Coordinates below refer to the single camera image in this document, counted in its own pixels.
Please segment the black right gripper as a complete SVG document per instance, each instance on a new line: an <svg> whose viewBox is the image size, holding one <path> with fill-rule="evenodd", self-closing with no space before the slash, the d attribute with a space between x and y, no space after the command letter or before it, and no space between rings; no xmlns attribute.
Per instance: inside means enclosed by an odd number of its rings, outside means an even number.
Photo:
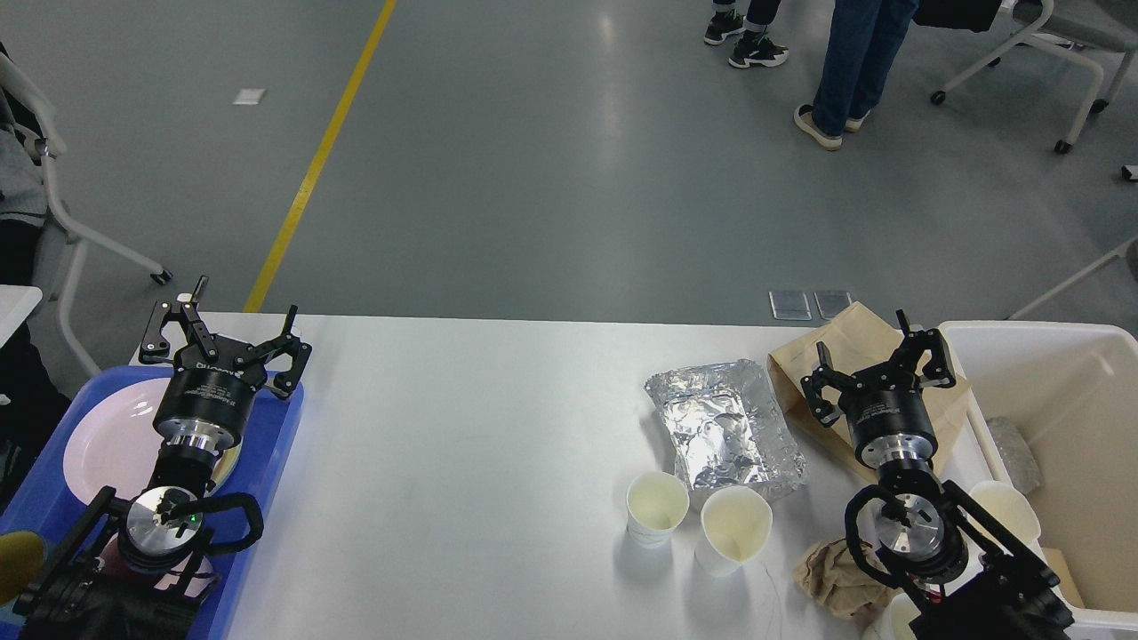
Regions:
<svg viewBox="0 0 1138 640"><path fill-rule="evenodd" d="M833 368L824 340L814 344L817 367L800 381L809 410L823 427L832 427L846 415L853 456L869 469L899 460L934 460L938 441L921 389L957 385L942 333L916 328L902 309L894 315L902 340L889 356L888 389L859 388L852 374ZM824 397L826 388L842 394L841 410Z"/></svg>

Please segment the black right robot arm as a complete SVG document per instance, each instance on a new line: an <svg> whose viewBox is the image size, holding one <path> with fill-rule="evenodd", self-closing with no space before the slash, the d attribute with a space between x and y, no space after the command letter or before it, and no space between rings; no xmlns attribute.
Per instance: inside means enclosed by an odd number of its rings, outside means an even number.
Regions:
<svg viewBox="0 0 1138 640"><path fill-rule="evenodd" d="M975 499L935 477L939 449L924 389L954 388L942 333L914 329L898 311L902 339L889 359L846 374L818 340L817 366L800 387L813 417L846 421L853 457L877 479L843 515L853 564L918 609L918 639L1065 639L1073 612L1059 579Z"/></svg>

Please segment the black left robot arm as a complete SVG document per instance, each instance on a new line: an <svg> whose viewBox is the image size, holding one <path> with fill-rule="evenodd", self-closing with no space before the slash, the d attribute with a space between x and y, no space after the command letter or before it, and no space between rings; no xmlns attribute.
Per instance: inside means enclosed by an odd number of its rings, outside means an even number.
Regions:
<svg viewBox="0 0 1138 640"><path fill-rule="evenodd" d="M206 279L152 307L134 367L80 389L3 514L46 560L5 639L218 639L300 424L310 344L213 333Z"/></svg>

